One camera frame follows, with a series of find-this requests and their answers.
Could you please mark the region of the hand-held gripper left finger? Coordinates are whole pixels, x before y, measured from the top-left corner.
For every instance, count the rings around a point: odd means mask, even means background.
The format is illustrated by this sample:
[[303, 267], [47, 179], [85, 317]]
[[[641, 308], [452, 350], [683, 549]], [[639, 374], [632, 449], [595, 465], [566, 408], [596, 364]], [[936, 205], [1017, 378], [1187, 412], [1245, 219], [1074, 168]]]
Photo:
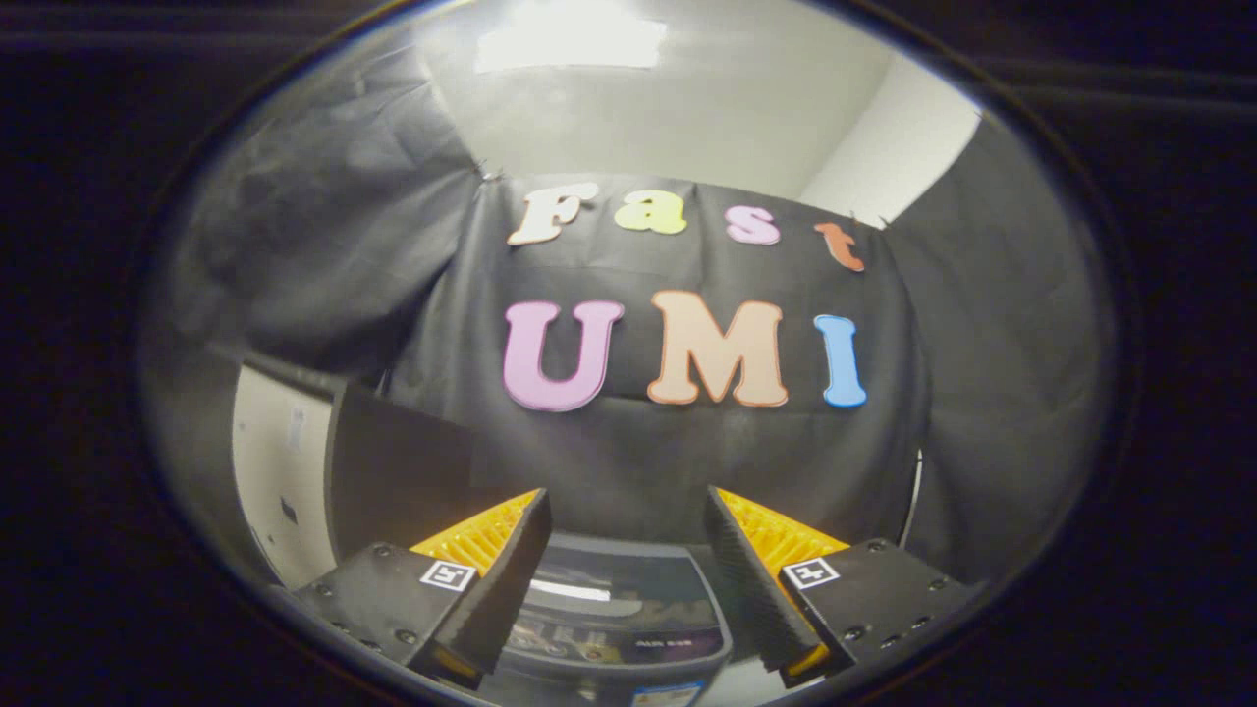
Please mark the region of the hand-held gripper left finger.
[[497, 668], [551, 531], [551, 497], [530, 489], [412, 546], [373, 542], [295, 601], [403, 671], [476, 688]]

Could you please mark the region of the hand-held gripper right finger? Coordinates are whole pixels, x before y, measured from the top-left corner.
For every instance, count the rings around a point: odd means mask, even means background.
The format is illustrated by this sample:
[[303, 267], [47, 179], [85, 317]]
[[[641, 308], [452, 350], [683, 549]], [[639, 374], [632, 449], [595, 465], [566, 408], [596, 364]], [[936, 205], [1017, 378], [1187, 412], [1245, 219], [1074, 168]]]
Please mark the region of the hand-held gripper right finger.
[[845, 543], [710, 487], [704, 527], [766, 671], [786, 687], [882, 662], [977, 595], [890, 540]]

